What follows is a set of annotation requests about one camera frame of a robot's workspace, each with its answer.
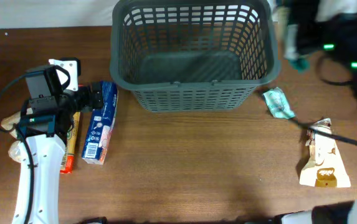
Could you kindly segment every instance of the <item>beige packaging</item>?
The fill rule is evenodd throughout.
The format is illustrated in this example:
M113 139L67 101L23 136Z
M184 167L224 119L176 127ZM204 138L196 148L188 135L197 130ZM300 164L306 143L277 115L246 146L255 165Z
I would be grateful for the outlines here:
M60 165L61 174L71 174L73 171L74 151L77 139L77 133L79 131L80 112L76 112L73 115L74 127L67 133L67 143L64 157L62 158L62 164Z
M26 110L26 114L32 114L33 110L31 108L28 108ZM10 130L14 127L14 124L17 124L18 122L20 122L21 120L21 112L18 111L16 113L14 113L13 115L2 119L1 121L1 127L3 127L5 130ZM11 131L9 134L11 134L11 136L13 136L14 138L17 139L17 133L16 130Z
M323 119L313 124L312 128L331 134L331 121ZM300 173L300 184L312 187L350 187L350 179L345 170L334 139L315 134L308 130L306 146L310 150L310 159Z

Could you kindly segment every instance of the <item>candy wrapper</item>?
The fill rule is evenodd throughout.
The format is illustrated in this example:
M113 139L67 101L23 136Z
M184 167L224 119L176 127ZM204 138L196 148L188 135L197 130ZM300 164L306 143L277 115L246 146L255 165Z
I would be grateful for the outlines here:
M28 108L26 110L26 114L32 114L32 113L33 110L31 108ZM1 127L3 127L5 130L10 130L13 128L14 124L17 124L18 122L20 122L20 120L21 120L21 112L18 111L14 113L12 116L2 119ZM11 131L9 134L11 134L11 136L17 139L16 130Z
M312 125L313 129L331 134L329 118ZM306 146L310 150L310 159L300 174L300 184L312 187L350 187L350 179L345 170L334 139L313 131L307 131Z
M263 95L265 103L274 118L289 119L295 116L295 113L290 110L289 102L280 88L277 87L266 91Z

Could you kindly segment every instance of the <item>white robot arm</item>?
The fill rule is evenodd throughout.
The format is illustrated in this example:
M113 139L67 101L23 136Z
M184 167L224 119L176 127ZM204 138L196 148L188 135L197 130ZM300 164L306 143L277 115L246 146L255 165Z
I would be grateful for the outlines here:
M13 224L58 223L59 172L65 154L67 133L73 128L73 114L103 106L102 87L78 86L77 58L50 59L51 65L33 68L8 84L25 78L31 99L14 125L21 142L21 176ZM26 114L30 103L33 113ZM0 128L8 133L11 130Z

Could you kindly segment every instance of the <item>black cable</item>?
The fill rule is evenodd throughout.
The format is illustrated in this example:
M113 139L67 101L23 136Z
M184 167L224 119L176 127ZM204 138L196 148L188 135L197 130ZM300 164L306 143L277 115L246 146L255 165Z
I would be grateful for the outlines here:
M59 65L55 65L55 69L61 71L67 76L67 81L62 84L62 88L65 90L70 85L70 74L66 69L62 68Z
M34 197L34 161L31 155L30 147L26 141L26 138L23 136L23 133L19 127L15 125L16 133L21 139L26 149L27 156L29 158L29 168L30 168L30 190L29 190L29 203L27 204L26 217L24 218L24 224L28 224L30 220L31 210L33 206L33 197Z
M328 137L328 138L331 138L331 139L334 139L334 140L342 141L342 142L345 142L345 143L348 143L348 144L353 144L353 145L357 146L357 140L346 138L346 137L339 136L339 135L336 135L336 134L329 134L329 133L325 133L323 131L319 131L319 130L313 129L308 124L299 122L298 119L296 119L296 118L290 118L289 121L292 121L293 123L297 124L297 126L303 128L303 129L311 130L315 134L319 134L319 135L322 135L322 136L325 136L325 137Z
M8 85L6 85L0 92L0 98L2 97L2 95L14 84L16 84L18 81L22 80L23 78L29 77L29 76L34 76L34 75L38 75L38 74L33 74L33 73L27 73L24 75L21 75L17 78L15 78L14 80L12 80L10 83L8 83ZM11 131L13 131L14 128L11 128L9 130L5 130L2 127L0 127L0 131L4 132L4 133L10 133Z
M322 67L323 62L328 58L330 58L328 55L321 56L317 60L317 64L315 65L315 71L316 71L317 76L320 78L320 80L323 81L326 84L334 85L334 86L348 86L348 85L353 84L352 80L348 80L348 81L344 81L344 82L333 82L333 81L329 81L329 80L327 80L327 79L322 77L321 67Z

